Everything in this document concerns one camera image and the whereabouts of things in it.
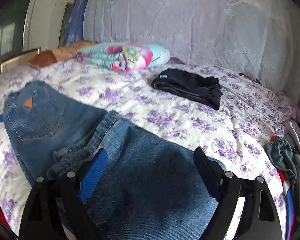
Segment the gold bed frame edge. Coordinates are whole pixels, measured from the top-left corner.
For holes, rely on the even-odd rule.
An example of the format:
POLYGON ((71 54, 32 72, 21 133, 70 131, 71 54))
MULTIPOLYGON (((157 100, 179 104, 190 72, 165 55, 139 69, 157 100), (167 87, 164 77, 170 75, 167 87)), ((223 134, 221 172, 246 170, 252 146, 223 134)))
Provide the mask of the gold bed frame edge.
POLYGON ((41 48, 35 48, 28 50, 24 53, 19 54, 18 56, 12 57, 0 63, 0 74, 3 74, 5 71, 21 66, 23 64, 28 64, 29 61, 34 58, 36 55, 40 54, 41 48))

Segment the white lace headboard cover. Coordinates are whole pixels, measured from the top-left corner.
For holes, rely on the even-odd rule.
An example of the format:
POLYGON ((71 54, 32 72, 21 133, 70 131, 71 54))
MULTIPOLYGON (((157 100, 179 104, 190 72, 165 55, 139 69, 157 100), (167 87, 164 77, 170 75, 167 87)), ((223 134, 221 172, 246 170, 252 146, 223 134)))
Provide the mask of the white lace headboard cover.
POLYGON ((292 0, 88 0, 83 36, 161 44, 187 64, 229 68, 300 97, 300 9, 292 0))

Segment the blue denim kids jeans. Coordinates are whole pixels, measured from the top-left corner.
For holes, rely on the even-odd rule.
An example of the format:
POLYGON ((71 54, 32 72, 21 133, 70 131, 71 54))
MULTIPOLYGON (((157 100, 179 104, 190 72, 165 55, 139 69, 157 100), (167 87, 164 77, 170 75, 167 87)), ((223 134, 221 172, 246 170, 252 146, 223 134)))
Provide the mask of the blue denim kids jeans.
POLYGON ((10 94, 4 125, 27 180, 56 179, 107 162, 83 205, 110 239, 198 239, 217 202, 193 152, 115 111, 68 98, 42 81, 10 94))

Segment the purple floral bed quilt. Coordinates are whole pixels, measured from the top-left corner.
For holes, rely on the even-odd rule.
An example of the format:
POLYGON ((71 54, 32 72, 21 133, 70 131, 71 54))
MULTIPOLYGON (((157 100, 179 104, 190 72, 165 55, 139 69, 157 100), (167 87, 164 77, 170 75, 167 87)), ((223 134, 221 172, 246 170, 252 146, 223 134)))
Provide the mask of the purple floral bed quilt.
POLYGON ((35 70, 19 66, 0 75, 0 114, 8 94, 26 83, 42 80, 82 103, 114 110, 136 125, 191 150, 201 147, 221 160, 238 177, 263 176, 286 226, 284 189, 263 147, 284 134, 284 123, 299 111, 282 93, 210 65, 180 65, 203 77, 214 76, 222 86, 215 111, 197 102, 153 89, 151 83, 165 66, 139 72, 113 72, 69 60, 35 70))

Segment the brown tan pillow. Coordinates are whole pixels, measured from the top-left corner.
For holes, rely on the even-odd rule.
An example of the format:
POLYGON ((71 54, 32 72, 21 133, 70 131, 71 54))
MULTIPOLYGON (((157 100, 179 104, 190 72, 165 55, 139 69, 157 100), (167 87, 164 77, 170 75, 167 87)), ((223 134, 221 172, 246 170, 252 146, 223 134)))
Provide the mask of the brown tan pillow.
POLYGON ((29 66, 34 69, 40 69, 60 61, 73 59, 76 57, 78 50, 96 44, 96 42, 91 41, 78 41, 61 48, 43 51, 29 60, 29 66))

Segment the folded floral teal pink quilt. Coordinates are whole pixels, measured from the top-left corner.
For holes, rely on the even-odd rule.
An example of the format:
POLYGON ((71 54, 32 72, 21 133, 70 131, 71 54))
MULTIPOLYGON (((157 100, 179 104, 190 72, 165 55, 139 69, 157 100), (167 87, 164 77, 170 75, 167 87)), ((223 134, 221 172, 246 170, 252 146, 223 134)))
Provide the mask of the folded floral teal pink quilt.
POLYGON ((168 63, 170 51, 158 44, 102 43, 80 49, 77 61, 117 72, 144 70, 168 63))

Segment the grey teal garment pile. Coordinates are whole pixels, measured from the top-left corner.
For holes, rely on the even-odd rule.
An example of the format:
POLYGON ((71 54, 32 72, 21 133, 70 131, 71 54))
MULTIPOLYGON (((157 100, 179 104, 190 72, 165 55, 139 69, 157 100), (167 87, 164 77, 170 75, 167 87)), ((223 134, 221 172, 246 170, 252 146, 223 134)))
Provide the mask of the grey teal garment pile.
POLYGON ((286 203, 285 239, 300 237, 300 128, 293 121, 284 125, 283 136, 273 136, 264 150, 276 168, 286 203))

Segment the folded dark navy pants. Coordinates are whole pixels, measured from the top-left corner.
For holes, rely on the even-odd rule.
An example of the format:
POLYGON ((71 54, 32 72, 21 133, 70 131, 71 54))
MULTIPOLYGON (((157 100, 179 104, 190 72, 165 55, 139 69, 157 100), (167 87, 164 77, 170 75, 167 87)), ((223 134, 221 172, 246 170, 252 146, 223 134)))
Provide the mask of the folded dark navy pants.
POLYGON ((219 110, 221 104, 221 85, 219 78, 202 77, 180 69, 167 69, 151 83, 154 89, 169 92, 182 98, 195 101, 219 110))

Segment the sliding glass window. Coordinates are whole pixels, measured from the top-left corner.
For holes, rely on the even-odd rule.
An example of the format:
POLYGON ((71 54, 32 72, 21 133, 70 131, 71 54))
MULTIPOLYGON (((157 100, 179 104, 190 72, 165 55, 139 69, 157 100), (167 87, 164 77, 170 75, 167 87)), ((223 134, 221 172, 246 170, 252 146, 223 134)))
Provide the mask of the sliding glass window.
POLYGON ((7 0, 0 9, 0 64, 28 51, 35 1, 7 0))

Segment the blue hanging cloth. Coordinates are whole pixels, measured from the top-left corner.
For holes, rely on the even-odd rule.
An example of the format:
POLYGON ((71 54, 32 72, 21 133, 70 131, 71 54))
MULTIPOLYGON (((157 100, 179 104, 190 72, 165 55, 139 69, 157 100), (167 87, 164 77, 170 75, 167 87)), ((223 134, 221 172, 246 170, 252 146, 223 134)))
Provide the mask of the blue hanging cloth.
POLYGON ((74 7, 65 30, 65 46, 83 41, 83 20, 87 2, 88 0, 74 0, 74 7))

